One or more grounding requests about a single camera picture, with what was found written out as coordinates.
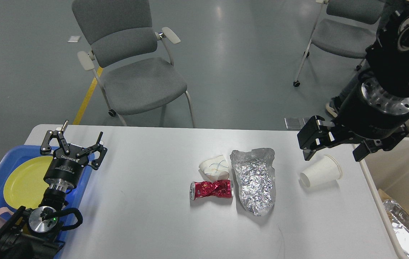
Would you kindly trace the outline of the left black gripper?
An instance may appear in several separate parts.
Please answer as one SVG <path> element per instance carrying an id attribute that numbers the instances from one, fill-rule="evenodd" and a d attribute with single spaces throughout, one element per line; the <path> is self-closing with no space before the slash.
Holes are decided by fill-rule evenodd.
<path id="1" fill-rule="evenodd" d="M 41 155 L 51 154 L 50 141 L 57 139 L 59 147 L 63 149 L 65 154 L 70 154 L 70 148 L 65 140 L 64 132 L 68 126 L 69 120 L 65 120 L 61 127 L 58 127 L 55 131 L 47 131 L 45 137 L 40 146 Z M 78 186 L 80 178 L 83 174 L 84 167 L 88 165 L 88 156 L 90 154 L 99 153 L 99 157 L 92 160 L 90 167 L 94 170 L 98 170 L 102 164 L 102 161 L 107 153 L 107 148 L 103 146 L 101 138 L 103 132 L 99 133 L 96 144 L 82 149 L 77 153 L 77 158 L 64 156 L 62 154 L 53 155 L 53 159 L 48 167 L 43 180 L 51 185 L 53 180 L 60 179 L 68 184 L 68 189 L 73 190 Z"/>

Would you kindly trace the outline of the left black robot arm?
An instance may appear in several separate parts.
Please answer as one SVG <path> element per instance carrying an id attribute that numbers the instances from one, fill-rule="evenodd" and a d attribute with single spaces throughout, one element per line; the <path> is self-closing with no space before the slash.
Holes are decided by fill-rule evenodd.
<path id="1" fill-rule="evenodd" d="M 20 206 L 0 228 L 0 259 L 53 259 L 65 246 L 58 235 L 83 223 L 80 210 L 70 208 L 65 199 L 78 186 L 86 166 L 99 169 L 107 148 L 101 141 L 103 132 L 89 147 L 68 143 L 67 126 L 68 120 L 45 134 L 40 154 L 52 156 L 43 177 L 48 187 L 36 208 Z"/>

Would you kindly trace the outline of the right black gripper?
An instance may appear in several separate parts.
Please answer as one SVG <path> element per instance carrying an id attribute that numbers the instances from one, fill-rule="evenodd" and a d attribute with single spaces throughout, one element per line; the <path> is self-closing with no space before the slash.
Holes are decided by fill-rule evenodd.
<path id="1" fill-rule="evenodd" d="M 390 94 L 371 77 L 349 93 L 334 123 L 312 116 L 298 132 L 298 144 L 304 160 L 309 161 L 316 151 L 330 145 L 330 129 L 342 126 L 358 137 L 353 156 L 361 161 L 369 154 L 390 151 L 398 145 L 409 134 L 405 124 L 408 119 L 409 98 Z"/>

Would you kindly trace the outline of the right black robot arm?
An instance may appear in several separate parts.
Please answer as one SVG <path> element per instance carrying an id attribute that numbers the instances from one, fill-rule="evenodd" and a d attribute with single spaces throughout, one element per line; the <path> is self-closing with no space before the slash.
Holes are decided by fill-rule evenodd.
<path id="1" fill-rule="evenodd" d="M 395 10 L 366 49 L 367 69 L 330 122 L 312 116 L 298 132 L 306 161 L 316 151 L 357 144 L 356 161 L 382 149 L 392 150 L 409 133 L 409 3 Z"/>

